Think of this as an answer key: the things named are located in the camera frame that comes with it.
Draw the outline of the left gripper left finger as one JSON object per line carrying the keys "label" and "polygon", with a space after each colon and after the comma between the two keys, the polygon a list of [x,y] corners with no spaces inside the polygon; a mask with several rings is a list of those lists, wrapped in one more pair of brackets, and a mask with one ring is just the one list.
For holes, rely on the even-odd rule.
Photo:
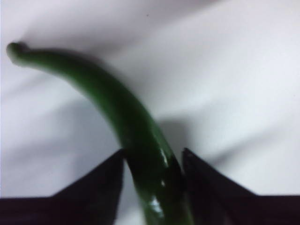
{"label": "left gripper left finger", "polygon": [[85,176],[48,197],[1,198],[2,225],[113,225],[123,186],[119,150]]}

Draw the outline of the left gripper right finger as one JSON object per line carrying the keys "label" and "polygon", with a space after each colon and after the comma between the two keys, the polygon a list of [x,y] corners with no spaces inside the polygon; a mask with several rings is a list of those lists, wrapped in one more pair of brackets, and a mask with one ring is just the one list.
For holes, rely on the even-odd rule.
{"label": "left gripper right finger", "polygon": [[197,225],[298,225],[298,195],[257,195],[188,148],[182,152],[186,191]]}

